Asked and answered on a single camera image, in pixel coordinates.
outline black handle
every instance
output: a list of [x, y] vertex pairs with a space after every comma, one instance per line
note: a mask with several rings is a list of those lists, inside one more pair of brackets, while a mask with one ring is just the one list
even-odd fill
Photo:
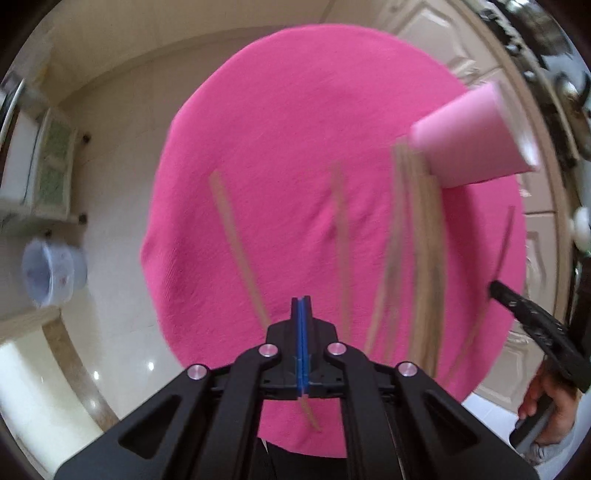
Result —
[[538, 409], [535, 415], [517, 422], [515, 430], [509, 435], [509, 442], [517, 453], [523, 454], [530, 449], [531, 444], [548, 425], [555, 407], [554, 401], [548, 395], [543, 394], [538, 400]]

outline tiled floor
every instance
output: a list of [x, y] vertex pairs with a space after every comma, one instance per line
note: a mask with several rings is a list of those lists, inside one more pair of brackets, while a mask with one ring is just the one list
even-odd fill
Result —
[[[167, 127], [194, 90], [252, 40], [157, 58], [62, 106], [92, 135], [73, 177], [73, 209], [89, 218], [74, 239], [86, 254], [88, 286], [64, 307], [62, 317], [84, 366], [120, 418], [181, 371], [158, 330], [139, 264]], [[61, 233], [72, 240], [72, 231]]]

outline pink table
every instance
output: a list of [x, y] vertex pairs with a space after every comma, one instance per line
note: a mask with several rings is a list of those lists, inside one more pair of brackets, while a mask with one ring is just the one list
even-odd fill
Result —
[[[361, 348], [384, 269], [390, 225], [390, 146], [422, 116], [466, 91], [446, 68], [396, 38], [358, 27], [284, 30], [234, 55], [175, 117], [156, 176], [142, 265], [160, 327], [179, 361], [212, 368], [264, 340], [208, 184], [219, 170], [273, 321], [311, 295], [339, 327], [331, 169], [343, 166], [353, 278], [352, 341]], [[509, 206], [517, 207], [500, 279], [525, 279], [525, 224], [513, 177], [443, 193], [447, 282], [439, 379], [486, 301]], [[413, 239], [396, 349], [405, 359], [413, 303]], [[512, 317], [491, 305], [448, 391], [463, 400], [501, 352]], [[383, 361], [384, 332], [373, 359]], [[337, 401], [310, 400], [315, 432], [295, 402], [265, 403], [259, 435], [287, 450], [344, 456]]]

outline metal screw head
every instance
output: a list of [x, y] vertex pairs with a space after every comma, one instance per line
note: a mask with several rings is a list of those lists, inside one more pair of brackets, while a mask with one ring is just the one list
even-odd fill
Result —
[[514, 43], [509, 43], [505, 48], [511, 55], [519, 55], [519, 52], [521, 51], [521, 49]]
[[412, 362], [404, 362], [398, 366], [398, 371], [403, 377], [414, 377], [418, 372], [418, 368]]
[[531, 70], [527, 70], [526, 72], [523, 72], [523, 76], [525, 77], [526, 81], [528, 81], [530, 83], [535, 83], [538, 81], [538, 77]]
[[339, 356], [347, 351], [347, 346], [344, 343], [335, 342], [331, 343], [326, 349], [331, 355]]
[[265, 358], [270, 358], [272, 356], [276, 356], [276, 354], [279, 353], [279, 349], [272, 343], [265, 343], [259, 347], [259, 353]]
[[207, 375], [207, 367], [204, 365], [191, 365], [187, 369], [187, 375], [191, 380], [201, 380]]

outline white cabinet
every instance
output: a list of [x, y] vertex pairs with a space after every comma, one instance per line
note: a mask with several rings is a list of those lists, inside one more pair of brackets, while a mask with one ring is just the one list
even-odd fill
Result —
[[396, 35], [443, 63], [465, 83], [497, 62], [447, 0], [337, 0], [327, 21], [361, 24]]
[[521, 106], [521, 102], [519, 101], [517, 94], [513, 90], [511, 82], [509, 82], [502, 69], [495, 69], [492, 72], [476, 79], [470, 85], [470, 87], [476, 88], [480, 85], [484, 85], [487, 82], [500, 83], [508, 96], [512, 99], [514, 109], [516, 112], [519, 111], [519, 123], [523, 125], [523, 128], [528, 131], [528, 136], [531, 137], [530, 145], [532, 148], [535, 148], [535, 156], [538, 158], [538, 164], [540, 165], [539, 171], [517, 175], [517, 179], [521, 187], [520, 193], [525, 212], [553, 212], [555, 207], [550, 191], [550, 182], [546, 173], [545, 160], [535, 140], [533, 139], [533, 128], [525, 114], [525, 111], [523, 110], [523, 107]]
[[[553, 313], [556, 302], [556, 220], [553, 213], [526, 217], [526, 279], [523, 295]], [[477, 393], [517, 411], [542, 361], [542, 350], [515, 321], [494, 367]]]
[[542, 350], [528, 335], [509, 332], [495, 367], [476, 393], [507, 410], [517, 411], [543, 358]]

